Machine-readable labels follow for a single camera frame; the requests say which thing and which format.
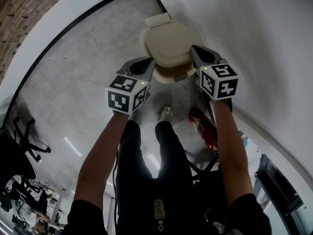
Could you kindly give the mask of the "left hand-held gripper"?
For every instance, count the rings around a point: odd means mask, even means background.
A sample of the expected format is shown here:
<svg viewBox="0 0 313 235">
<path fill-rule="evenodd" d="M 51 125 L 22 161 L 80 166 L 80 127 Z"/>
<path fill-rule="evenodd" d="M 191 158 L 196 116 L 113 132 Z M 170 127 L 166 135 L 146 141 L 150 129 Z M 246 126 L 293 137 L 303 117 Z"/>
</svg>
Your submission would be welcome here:
<svg viewBox="0 0 313 235">
<path fill-rule="evenodd" d="M 152 57 L 127 61 L 105 89 L 107 106 L 120 113 L 133 114 L 147 100 L 155 65 Z"/>
</svg>

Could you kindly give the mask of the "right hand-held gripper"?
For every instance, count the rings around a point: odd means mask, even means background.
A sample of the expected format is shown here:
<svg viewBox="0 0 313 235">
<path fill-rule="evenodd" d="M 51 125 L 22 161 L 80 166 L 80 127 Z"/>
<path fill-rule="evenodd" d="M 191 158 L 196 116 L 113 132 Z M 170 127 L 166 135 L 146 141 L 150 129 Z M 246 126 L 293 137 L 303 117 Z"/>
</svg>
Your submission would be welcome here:
<svg viewBox="0 0 313 235">
<path fill-rule="evenodd" d="M 213 101 L 225 100 L 232 112 L 232 97 L 239 82 L 236 70 L 229 63 L 219 64 L 222 57 L 207 47 L 192 45 L 190 56 L 200 72 L 200 89 Z"/>
</svg>

